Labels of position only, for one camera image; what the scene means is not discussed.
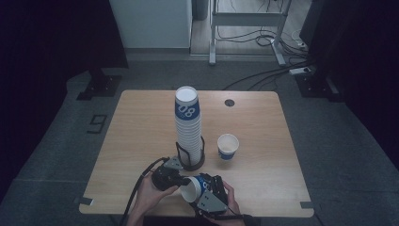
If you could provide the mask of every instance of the white wall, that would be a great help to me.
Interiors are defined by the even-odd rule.
[[[189,48],[191,0],[110,0],[125,48]]]

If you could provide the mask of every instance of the stack of paper cups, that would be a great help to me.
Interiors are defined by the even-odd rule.
[[[187,166],[194,166],[201,160],[201,123],[200,103],[197,91],[192,87],[176,90],[175,119],[181,161]]]

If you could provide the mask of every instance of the person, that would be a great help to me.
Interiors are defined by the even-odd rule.
[[[173,186],[165,191],[158,190],[152,183],[152,172],[149,172],[143,179],[140,188],[137,191],[135,205],[129,215],[127,226],[142,226],[145,214],[152,210],[163,198],[173,194],[178,187]],[[234,198],[234,188],[223,181],[223,186],[227,189],[229,210],[224,215],[241,214],[240,207]],[[245,226],[242,219],[214,220],[207,218],[210,222],[219,226]]]

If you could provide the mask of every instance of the wooden table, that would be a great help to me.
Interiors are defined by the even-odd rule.
[[[91,173],[85,214],[122,214],[139,174],[160,157],[177,154],[172,90],[126,90],[120,97],[103,147]],[[234,106],[226,106],[232,99]],[[196,171],[220,175],[235,189],[241,212],[254,217],[313,215],[311,201],[275,92],[199,91],[205,163]],[[216,141],[234,134],[240,148],[231,162],[217,154]],[[180,191],[161,200],[152,216],[194,216]]]

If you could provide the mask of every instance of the metal rack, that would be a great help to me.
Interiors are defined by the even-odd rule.
[[[216,1],[213,0],[213,11],[211,15],[211,40],[209,44],[209,64],[216,64],[216,41],[215,30],[217,26],[276,26],[277,35],[271,40],[271,46],[280,66],[285,66],[285,60],[279,50],[279,41],[281,39],[282,29],[288,17],[288,10],[291,1],[282,12],[261,12],[261,13],[236,13],[236,12],[217,12]]]

